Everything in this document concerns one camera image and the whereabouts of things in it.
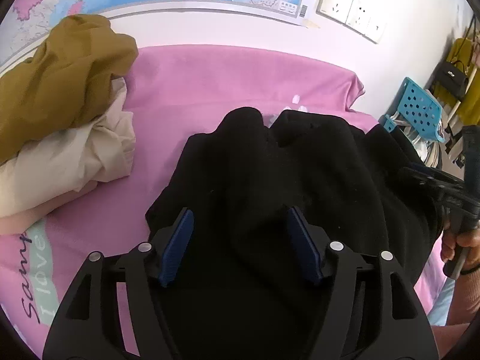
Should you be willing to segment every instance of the cream cloth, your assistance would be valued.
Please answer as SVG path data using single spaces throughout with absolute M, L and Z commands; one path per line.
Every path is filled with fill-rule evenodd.
M 122 111 L 124 79 L 112 81 L 112 105 L 87 125 L 30 141 L 0 167 L 0 218 L 36 207 L 90 180 L 108 182 L 131 172 L 133 114 Z

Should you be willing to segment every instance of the white outlet panel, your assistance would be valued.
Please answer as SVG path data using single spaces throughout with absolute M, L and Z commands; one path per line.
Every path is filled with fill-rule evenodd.
M 380 43 L 380 39 L 385 32 L 386 26 L 387 22 L 385 19 L 379 16 L 372 16 L 368 23 L 367 30 L 365 31 L 365 36 L 375 43 Z
M 327 15 L 332 19 L 345 23 L 349 16 L 353 0 L 320 0 L 317 13 Z
M 361 0 L 353 0 L 346 25 L 364 35 L 370 22 L 370 9 Z

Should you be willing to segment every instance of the white wall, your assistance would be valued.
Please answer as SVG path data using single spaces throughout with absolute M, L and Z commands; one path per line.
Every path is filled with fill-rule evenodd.
M 284 51 L 357 73 L 366 94 L 354 108 L 378 118 L 405 76 L 427 83 L 452 36 L 471 18 L 465 0 L 372 0 L 389 12 L 380 44 L 323 16 L 320 28 L 301 28 L 255 16 L 218 12 L 157 12 L 114 19 L 115 31 L 155 44 L 226 44 Z

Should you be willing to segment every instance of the black cloth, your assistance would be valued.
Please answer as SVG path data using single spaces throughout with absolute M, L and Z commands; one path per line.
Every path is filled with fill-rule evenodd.
M 395 179 L 411 161 L 419 158 L 400 131 L 365 134 L 338 117 L 297 111 L 267 128 L 258 110 L 240 108 L 215 132 L 190 137 L 146 214 L 151 236 L 182 207 L 195 215 L 177 279 L 159 292 L 182 357 L 302 358 L 329 286 L 302 279 L 286 207 L 356 252 L 392 251 L 415 283 L 439 226 L 432 201 Z

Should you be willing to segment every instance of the blue gripper pad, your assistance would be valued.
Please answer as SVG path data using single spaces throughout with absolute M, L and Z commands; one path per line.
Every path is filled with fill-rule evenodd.
M 162 255 L 162 267 L 158 276 L 162 287 L 167 287 L 169 283 L 175 280 L 193 231 L 194 213 L 191 210 L 186 210 Z
M 302 276 L 305 280 L 317 286 L 323 278 L 320 272 L 320 254 L 295 209 L 290 208 L 288 210 L 286 221 L 287 232 L 300 264 Z

